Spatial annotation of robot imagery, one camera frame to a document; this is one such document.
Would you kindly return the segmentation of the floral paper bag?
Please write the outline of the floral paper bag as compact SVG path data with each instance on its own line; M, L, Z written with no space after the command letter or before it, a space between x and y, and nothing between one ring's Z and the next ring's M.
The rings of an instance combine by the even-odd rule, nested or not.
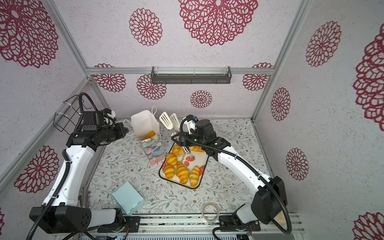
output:
M144 110L133 115L130 120L123 120L125 127L133 128L133 135L139 140L151 165L156 165L166 159L166 149L160 133L160 124L155 117L156 112L157 107L153 106L151 111Z

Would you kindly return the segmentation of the twisted bread small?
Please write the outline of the twisted bread small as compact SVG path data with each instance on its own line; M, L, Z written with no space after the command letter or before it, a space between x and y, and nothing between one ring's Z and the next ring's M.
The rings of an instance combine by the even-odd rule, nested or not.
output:
M185 150L178 145L173 145L171 152L177 157L182 157L186 153Z

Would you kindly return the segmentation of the long twisted bread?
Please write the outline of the long twisted bread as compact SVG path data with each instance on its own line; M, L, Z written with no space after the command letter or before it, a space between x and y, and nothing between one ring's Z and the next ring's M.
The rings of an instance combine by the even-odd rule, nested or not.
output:
M199 146L192 146L192 147L189 147L190 151L193 151L193 152L200 152L200 153L204 153L205 151L202 149L202 147L199 147Z

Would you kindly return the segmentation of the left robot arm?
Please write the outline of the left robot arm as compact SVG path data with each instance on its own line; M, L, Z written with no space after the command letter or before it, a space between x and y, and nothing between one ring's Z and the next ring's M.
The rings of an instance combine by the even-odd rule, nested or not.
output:
M62 151L64 164L49 195L40 207L33 207L30 219L33 220L27 239L31 240L38 228L48 234L67 233L68 237L78 233L87 234L96 227L120 230L125 227L125 219L119 208L91 210L78 206L78 196L88 165L98 147L122 139L128 133L123 123L112 127L85 127L75 130Z

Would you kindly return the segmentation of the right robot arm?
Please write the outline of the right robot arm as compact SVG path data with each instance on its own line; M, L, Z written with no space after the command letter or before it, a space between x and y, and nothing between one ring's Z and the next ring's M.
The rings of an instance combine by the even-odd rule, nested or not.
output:
M191 147L201 147L208 156L235 173L254 195L252 203L239 207L230 222L224 222L212 230L215 239L219 238L217 231L254 230L259 222L266 225L273 223L285 235L292 233L285 184L281 178L271 178L243 159L227 140L216 135L210 120L199 120L196 116L188 115L181 122L173 123L168 114L163 112L160 121L172 131L172 141L186 153L190 152Z

